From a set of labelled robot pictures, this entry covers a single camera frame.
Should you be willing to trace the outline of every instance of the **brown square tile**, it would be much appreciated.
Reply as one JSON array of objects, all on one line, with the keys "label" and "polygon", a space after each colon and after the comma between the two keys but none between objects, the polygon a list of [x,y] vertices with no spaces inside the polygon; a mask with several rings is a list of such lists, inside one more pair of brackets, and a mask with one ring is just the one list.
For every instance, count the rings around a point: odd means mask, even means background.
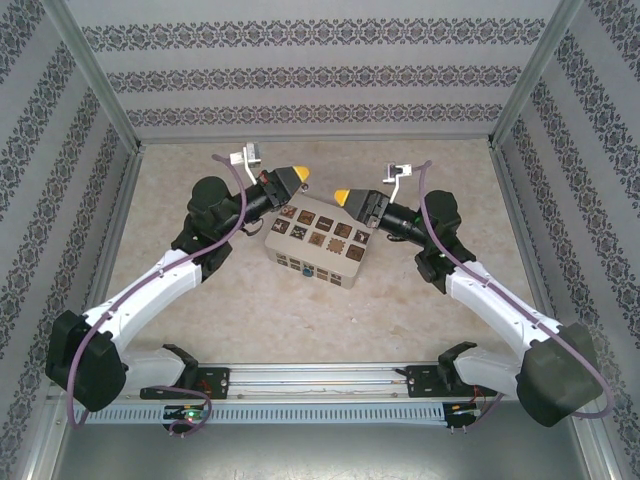
[{"label": "brown square tile", "polygon": [[282,210],[280,210],[280,215],[287,218],[293,218],[297,210],[298,209],[292,205],[285,205],[282,207]]},{"label": "brown square tile", "polygon": [[324,243],[324,239],[327,238],[326,235],[322,235],[318,232],[313,232],[311,237],[309,237],[309,243],[311,245],[315,245],[316,247],[321,247]]},{"label": "brown square tile", "polygon": [[338,223],[338,225],[336,225],[336,229],[333,231],[333,233],[335,233],[336,235],[338,235],[339,237],[342,237],[342,238],[349,238],[349,235],[351,234],[351,230],[352,230],[351,225],[346,225],[344,223]]},{"label": "brown square tile", "polygon": [[282,220],[281,218],[277,218],[276,221],[273,222],[273,227],[271,227],[271,230],[284,234],[287,231],[287,228],[289,228],[289,225],[291,225],[290,222]]},{"label": "brown square tile", "polygon": [[331,230],[331,225],[333,225],[333,220],[327,217],[320,217],[316,222],[316,228],[318,230],[322,230],[323,232],[328,232]]},{"label": "brown square tile", "polygon": [[337,253],[340,255],[342,250],[344,249],[345,243],[342,240],[338,240],[337,238],[332,238],[329,240],[329,244],[327,245],[327,250],[333,253]]},{"label": "brown square tile", "polygon": [[362,230],[356,230],[356,234],[353,236],[353,240],[355,242],[366,245],[369,241],[369,234],[367,232],[363,232]]},{"label": "brown square tile", "polygon": [[359,262],[360,260],[362,260],[363,255],[364,248],[358,247],[357,245],[349,245],[349,249],[347,250],[347,258]]},{"label": "brown square tile", "polygon": [[313,212],[308,212],[307,210],[301,211],[300,215],[298,215],[298,221],[300,223],[304,223],[305,225],[311,225],[314,218],[316,218],[316,214]]},{"label": "brown square tile", "polygon": [[293,230],[291,230],[291,233],[289,234],[289,236],[293,238],[297,238],[298,240],[302,240],[304,239],[304,236],[306,235],[306,233],[307,233],[306,228],[302,228],[296,225],[295,227],[293,227]]}]

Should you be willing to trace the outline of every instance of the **gray wall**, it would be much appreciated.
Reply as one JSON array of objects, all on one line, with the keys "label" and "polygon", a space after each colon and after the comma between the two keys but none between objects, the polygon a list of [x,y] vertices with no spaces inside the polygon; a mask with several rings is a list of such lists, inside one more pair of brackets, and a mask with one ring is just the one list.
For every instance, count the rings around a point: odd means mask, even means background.
[{"label": "gray wall", "polygon": [[595,339],[606,421],[640,478],[640,69],[637,0],[579,10],[502,152],[556,316]]},{"label": "gray wall", "polygon": [[489,134],[558,0],[68,0],[143,141]]},{"label": "gray wall", "polygon": [[0,479],[37,423],[52,320],[82,311],[129,161],[42,5],[0,2]]}]

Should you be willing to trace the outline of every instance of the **patterned wallpaper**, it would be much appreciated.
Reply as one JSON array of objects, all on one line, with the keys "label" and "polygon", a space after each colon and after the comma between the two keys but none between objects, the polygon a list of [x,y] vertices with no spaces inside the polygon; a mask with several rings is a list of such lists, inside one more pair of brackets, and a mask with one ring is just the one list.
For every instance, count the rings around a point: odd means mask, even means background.
[{"label": "patterned wallpaper", "polygon": [[623,478],[640,478],[640,77],[632,2],[578,12],[502,145],[561,320],[589,328],[616,405]]},{"label": "patterned wallpaper", "polygon": [[67,2],[143,141],[488,134],[558,4]]},{"label": "patterned wallpaper", "polygon": [[130,155],[42,5],[12,0],[0,14],[0,479],[8,479],[49,383],[51,323],[87,302]]}]

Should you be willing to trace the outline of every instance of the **decorative border pattern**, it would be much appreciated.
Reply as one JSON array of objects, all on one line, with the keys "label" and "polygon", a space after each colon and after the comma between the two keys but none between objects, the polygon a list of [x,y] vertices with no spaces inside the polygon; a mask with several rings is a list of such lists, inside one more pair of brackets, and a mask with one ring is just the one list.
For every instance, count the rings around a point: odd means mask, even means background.
[{"label": "decorative border pattern", "polygon": [[373,66],[274,67],[110,73],[116,93],[245,88],[512,87],[520,67]]},{"label": "decorative border pattern", "polygon": [[532,45],[542,18],[357,18],[106,25],[82,29],[94,52],[282,45]]},{"label": "decorative border pattern", "polygon": [[[562,265],[562,276],[569,290],[569,296],[574,305],[578,322],[589,329],[589,334],[593,338],[600,371],[613,390],[615,398],[613,421],[617,424],[618,435],[625,445],[625,454],[629,457],[629,464],[634,474],[640,476],[640,437],[637,435],[637,432],[640,431],[640,424],[638,424],[638,415],[633,411],[633,400],[625,391],[627,385],[621,378],[622,371],[616,362],[616,353],[604,333],[604,327],[600,322],[600,314],[595,308],[589,287],[584,282],[580,264],[576,260],[576,254],[573,251],[571,240],[566,233],[558,205],[553,198],[551,188],[542,170],[538,153],[535,150],[531,136],[521,117],[516,121],[511,133],[523,164],[525,165],[525,169],[529,174],[529,181],[536,194],[538,208],[545,219],[549,238],[555,249],[556,259],[560,265]],[[509,162],[506,161],[508,157],[504,153],[504,150],[503,155],[507,171],[511,177],[511,183],[516,192],[520,210],[525,216],[526,221],[525,205],[518,194],[517,184]],[[535,247],[534,236],[528,223],[527,230],[531,243],[534,245],[545,288],[549,291],[547,276],[544,273],[543,265],[537,253],[537,248]]]},{"label": "decorative border pattern", "polygon": [[612,231],[613,227],[609,223],[607,212],[602,208],[598,192],[592,185],[589,171],[584,166],[580,152],[574,146],[571,133],[544,81],[540,81],[531,92],[531,100],[558,155],[562,171],[591,235],[591,242],[602,258],[601,265],[605,269],[607,280],[611,282],[611,290],[616,293],[616,302],[623,310],[623,318],[628,322],[627,328],[636,339],[636,348],[640,348],[640,286],[636,282],[636,276],[629,273],[631,265],[623,256],[624,251],[618,244],[618,236]]},{"label": "decorative border pattern", "polygon": [[0,22],[0,85],[11,72],[27,41],[44,17],[38,0],[15,0]]},{"label": "decorative border pattern", "polygon": [[76,63],[66,45],[61,42],[29,98],[24,115],[18,119],[13,136],[7,140],[0,159],[0,222],[9,208],[11,197],[20,185],[25,167],[31,163],[34,147],[49,123]]},{"label": "decorative border pattern", "polygon": [[587,4],[640,82],[640,15],[636,6],[628,0],[589,0]]},{"label": "decorative border pattern", "polygon": [[127,110],[134,127],[274,123],[493,122],[499,104],[278,105]]},{"label": "decorative border pattern", "polygon": [[[29,348],[27,361],[24,363],[24,369],[18,381],[18,390],[14,393],[15,400],[8,410],[8,420],[2,425],[3,432],[2,437],[0,437],[0,445],[2,445],[0,449],[0,477],[2,478],[11,477],[11,469],[15,466],[16,458],[24,440],[24,434],[29,426],[29,418],[33,411],[33,404],[36,401],[36,393],[44,374],[51,326],[53,320],[68,308],[68,305],[66,305],[67,298],[73,286],[73,279],[80,264],[83,249],[86,246],[91,223],[99,204],[109,168],[113,164],[118,142],[118,134],[111,125],[102,142],[93,172],[82,196],[80,207],[76,212],[73,228],[69,233],[54,283],[51,286],[51,293],[47,298],[46,307],[42,310],[43,316],[38,323],[33,343]],[[118,192],[124,180],[125,172],[126,164],[120,176]],[[96,263],[102,254],[104,239],[111,224],[115,205],[116,201],[114,200],[109,212],[103,241],[99,246]]]},{"label": "decorative border pattern", "polygon": [[556,58],[571,81],[582,109],[589,116],[602,148],[610,154],[609,161],[620,177],[625,193],[633,200],[633,208],[640,208],[640,151],[572,33],[568,33],[558,45]]},{"label": "decorative border pattern", "polygon": [[49,240],[64,194],[99,108],[98,99],[91,88],[88,88],[38,200],[32,215],[33,220],[27,226],[24,243],[18,248],[16,258],[12,262],[13,269],[7,274],[5,284],[0,290],[0,310],[3,312],[0,318],[0,360],[4,358],[4,349],[11,340],[11,331],[22,311],[22,305],[40,263],[40,255]]}]

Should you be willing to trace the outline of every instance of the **enclosure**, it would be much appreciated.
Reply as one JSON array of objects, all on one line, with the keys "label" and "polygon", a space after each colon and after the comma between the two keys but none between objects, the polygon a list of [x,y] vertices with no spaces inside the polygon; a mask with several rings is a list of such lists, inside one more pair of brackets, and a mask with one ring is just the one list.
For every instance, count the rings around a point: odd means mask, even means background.
[{"label": "enclosure", "polygon": [[[1,478],[640,478],[637,0],[5,0],[0,9]],[[390,162],[432,160],[428,188],[455,194],[465,246],[540,312],[588,328],[613,413],[545,429],[511,401],[467,435],[305,422],[211,425],[184,442],[157,426],[71,431],[62,390],[44,374],[53,320],[153,265],[197,180],[218,175],[235,192],[211,155],[248,141],[260,142],[267,170],[308,166],[306,194],[329,202],[340,188],[389,190]],[[398,202],[418,199],[416,179],[403,181]],[[466,340],[508,350],[422,282],[408,242],[375,232],[356,285],[341,290],[269,261],[268,230],[236,235],[215,280],[134,345],[175,343],[274,384],[338,372],[338,389],[340,378],[356,388]],[[391,383],[339,402],[269,397],[262,386],[244,404],[404,408],[406,387]],[[220,409],[255,394],[234,388]]]}]

